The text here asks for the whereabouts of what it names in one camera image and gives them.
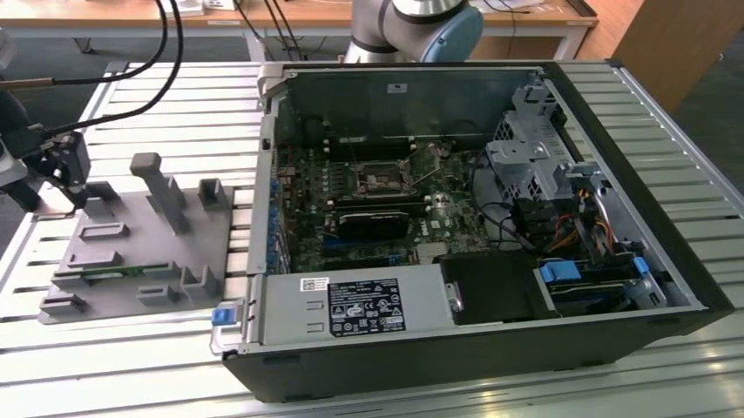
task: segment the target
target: warning label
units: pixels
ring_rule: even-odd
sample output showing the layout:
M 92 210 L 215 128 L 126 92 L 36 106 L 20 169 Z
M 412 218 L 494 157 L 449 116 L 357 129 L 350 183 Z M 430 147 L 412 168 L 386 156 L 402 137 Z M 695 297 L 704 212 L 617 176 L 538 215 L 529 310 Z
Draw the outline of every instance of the warning label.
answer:
M 329 283 L 327 300 L 334 337 L 406 330 L 398 279 Z

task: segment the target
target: cable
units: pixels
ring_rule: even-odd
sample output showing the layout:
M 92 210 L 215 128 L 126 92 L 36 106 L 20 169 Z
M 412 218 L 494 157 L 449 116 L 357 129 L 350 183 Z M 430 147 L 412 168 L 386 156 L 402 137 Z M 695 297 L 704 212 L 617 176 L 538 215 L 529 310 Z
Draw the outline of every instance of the cable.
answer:
M 526 251 L 532 251 L 534 253 L 542 253 L 542 251 L 533 245 L 533 243 L 522 235 L 517 233 L 517 231 L 504 226 L 504 224 L 498 224 L 498 221 L 493 219 L 490 215 L 484 211 L 484 207 L 486 207 L 486 205 L 484 206 L 478 205 L 478 201 L 476 200 L 476 168 L 478 165 L 478 160 L 485 155 L 486 155 L 486 150 L 484 149 L 484 151 L 478 154 L 478 157 L 476 157 L 476 161 L 473 161 L 473 169 L 470 170 L 470 199 L 473 201 L 473 205 L 476 206 L 480 214 L 484 216 L 484 219 L 488 222 L 490 222 L 500 230 L 504 230 L 504 232 L 512 235 L 520 241 L 520 244 L 522 244 L 522 247 L 525 248 Z
M 274 0 L 274 6 L 277 6 L 277 11 L 279 11 L 279 16 L 282 17 L 283 25 L 287 27 L 287 31 L 290 32 L 290 39 L 291 42 L 294 43 L 294 47 L 298 49 L 298 55 L 301 56 L 301 61 L 307 61 L 307 59 L 303 59 L 301 45 L 298 44 L 298 38 L 294 37 L 294 32 L 291 31 L 290 22 L 287 21 L 287 17 L 283 15 L 282 6 L 279 5 L 279 2 L 277 0 Z
M 516 38 L 516 18 L 514 18 L 514 15 L 517 15 L 517 14 L 518 15 L 529 15 L 530 12 L 529 11 L 514 11 L 512 6 L 509 4 L 506 4 L 506 2 L 504 0 L 498 0 L 498 2 L 506 6 L 508 10 L 497 9 L 489 3 L 489 0 L 484 0 L 484 3 L 488 5 L 488 7 L 492 10 L 500 11 L 502 13 L 509 13 L 509 16 L 512 17 L 512 37 L 509 38 L 509 46 L 506 47 L 506 59 L 509 59 L 509 57 L 512 57 L 512 45 L 514 43 L 514 38 Z
M 418 183 L 421 183 L 422 180 L 428 179 L 436 172 L 438 172 L 440 170 L 442 170 L 441 168 L 436 168 L 434 170 L 432 170 L 428 174 L 425 174 L 425 176 L 418 179 L 417 181 L 414 181 L 410 186 L 413 187 L 414 185 L 417 185 Z
M 74 131 L 75 129 L 83 129 L 83 128 L 87 128 L 87 127 L 94 126 L 94 125 L 99 125 L 99 124 L 103 124 L 103 123 L 107 123 L 107 122 L 112 122 L 115 120 L 122 120 L 122 119 L 126 119 L 126 118 L 131 118 L 132 116 L 138 116 L 142 113 L 144 113 L 146 111 L 148 111 L 150 109 L 152 109 L 152 107 L 158 104 L 158 102 L 160 101 L 160 99 L 166 95 L 167 91 L 171 88 L 171 85 L 174 85 L 175 78 L 178 77 L 178 72 L 182 69 L 182 62 L 184 60 L 184 26 L 183 26 L 183 22 L 182 22 L 182 14 L 180 14 L 180 11 L 178 9 L 178 3 L 175 2 L 175 0 L 168 0 L 168 1 L 171 2 L 171 7 L 174 8 L 174 20 L 175 20 L 175 33 L 176 33 L 176 36 L 178 36 L 178 48 L 176 48 L 176 52 L 175 52 L 174 69 L 171 70 L 171 74 L 167 77 L 166 83 L 163 84 L 163 87 L 160 88 L 160 91 L 152 97 L 152 99 L 142 107 L 139 107 L 134 111 L 126 111 L 126 112 L 119 113 L 116 115 L 108 115 L 108 116 L 104 116 L 102 118 L 90 119 L 84 122 L 78 122 L 78 123 L 70 124 L 70 125 L 62 125 L 56 128 L 46 130 L 44 134 L 48 138 L 54 137 L 55 135 L 59 135 L 60 133 Z
M 283 31 L 282 27 L 279 26 L 279 21 L 277 20 L 277 15 L 274 14 L 274 9 L 271 8 L 271 4 L 269 4 L 269 0 L 265 0 L 266 8 L 269 9 L 269 14 L 271 15 L 271 20 L 274 20 L 274 28 L 277 32 L 279 32 L 279 42 L 282 42 L 282 46 L 287 51 L 287 57 L 290 57 L 290 61 L 294 61 L 294 57 L 291 56 L 291 48 L 287 44 L 287 41 L 283 38 Z
M 323 39 L 321 40 L 321 43 L 318 45 L 318 48 L 315 48 L 315 50 L 310 54 L 307 54 L 309 57 L 318 54 L 318 52 L 321 51 L 321 48 L 323 48 L 323 45 L 326 44 L 326 40 L 327 40 L 327 37 L 323 37 Z
M 98 77 L 98 78 L 68 78 L 68 79 L 55 79 L 52 78 L 54 85 L 82 85 L 82 84 L 100 84 L 100 83 L 112 83 L 115 81 L 126 80 L 127 78 L 132 78 L 147 71 L 152 65 L 160 60 L 160 56 L 163 55 L 163 51 L 166 50 L 167 44 L 167 15 L 166 9 L 160 0 L 155 0 L 155 4 L 158 6 L 158 12 L 160 13 L 160 26 L 163 28 L 163 35 L 160 35 L 160 44 L 155 51 L 155 54 L 150 58 L 150 60 L 134 71 L 127 72 L 124 74 L 119 74 L 118 76 L 110 77 Z
M 233 0 L 233 3 L 235 4 L 235 8 L 238 9 L 238 11 L 241 12 L 241 16 L 243 17 L 243 21 L 247 24 L 247 28 L 251 30 L 251 32 L 254 33 L 255 39 L 261 42 L 263 41 L 263 38 L 261 37 L 261 35 L 258 34 L 258 30 L 255 30 L 255 26 L 254 24 L 251 24 L 250 19 L 247 18 L 247 14 L 243 11 L 243 0 L 241 0 L 241 2 L 238 2 L 238 0 Z M 269 48 L 266 48 L 265 43 L 262 42 L 262 46 L 265 47 L 265 51 L 266 54 L 269 55 L 269 58 L 271 58 L 273 61 L 275 61 L 277 59 L 274 58 L 274 54 L 271 53 L 271 51 L 269 50 Z

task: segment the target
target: blue tab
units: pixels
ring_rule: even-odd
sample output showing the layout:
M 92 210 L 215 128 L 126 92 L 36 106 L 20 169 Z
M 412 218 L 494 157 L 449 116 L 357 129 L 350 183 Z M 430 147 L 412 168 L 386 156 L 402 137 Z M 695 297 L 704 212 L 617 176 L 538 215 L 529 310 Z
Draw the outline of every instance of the blue tab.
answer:
M 641 276 L 645 276 L 647 273 L 651 271 L 647 260 L 643 257 L 636 257 L 635 259 L 632 259 L 632 263 L 636 265 Z
M 553 272 L 550 271 L 548 265 L 540 267 L 540 274 L 545 283 L 552 283 L 556 280 L 556 278 L 553 277 Z
M 544 280 L 546 277 L 550 278 L 549 280 L 545 280 L 545 283 L 550 283 L 553 281 L 581 280 L 577 263 L 573 261 L 549 261 L 545 263 L 545 266 L 542 266 L 541 272 Z
M 219 307 L 214 311 L 211 311 L 211 324 L 215 327 L 221 327 L 223 325 L 235 325 L 235 308 L 229 307 Z

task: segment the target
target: wooden table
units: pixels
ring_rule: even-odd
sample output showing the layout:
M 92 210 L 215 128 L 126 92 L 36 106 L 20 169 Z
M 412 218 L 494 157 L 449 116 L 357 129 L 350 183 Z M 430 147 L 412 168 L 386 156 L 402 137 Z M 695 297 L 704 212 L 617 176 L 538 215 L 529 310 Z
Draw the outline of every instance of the wooden table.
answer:
M 548 4 L 556 10 L 516 15 L 516 36 L 560 37 L 554 57 L 569 59 L 596 17 L 582 17 L 568 0 L 549 0 Z M 350 35 L 350 1 L 293 0 L 282 2 L 282 9 L 297 36 Z M 278 36 L 263 2 L 246 1 L 245 10 L 259 36 Z M 512 37 L 508 13 L 486 13 L 485 21 L 484 37 Z M 13 37 L 159 37 L 159 25 L 152 0 L 0 0 L 0 26 Z M 261 40 L 237 11 L 206 10 L 203 16 L 184 18 L 184 28 L 190 37 L 243 37 L 251 59 L 265 61 Z

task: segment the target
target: metal slat table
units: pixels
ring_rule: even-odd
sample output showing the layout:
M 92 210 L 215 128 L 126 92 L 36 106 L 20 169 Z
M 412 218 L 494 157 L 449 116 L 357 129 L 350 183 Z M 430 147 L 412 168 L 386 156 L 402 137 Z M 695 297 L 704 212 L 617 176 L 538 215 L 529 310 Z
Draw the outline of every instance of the metal slat table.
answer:
M 144 103 L 168 64 L 98 88 L 84 118 Z M 613 365 L 325 401 L 263 404 L 210 351 L 211 310 L 46 327 L 40 299 L 74 219 L 23 222 L 0 261 L 3 417 L 86 415 L 625 417 L 735 415 L 744 409 L 744 212 L 741 196 L 624 69 L 561 64 L 611 136 L 739 311 L 695 334 L 651 344 Z M 144 190 L 134 152 L 160 152 L 182 187 L 218 177 L 237 187 L 226 298 L 246 292 L 247 239 L 261 112 L 258 64 L 186 64 L 143 116 L 88 129 L 91 180 Z M 569 128 L 578 149 L 589 145 Z

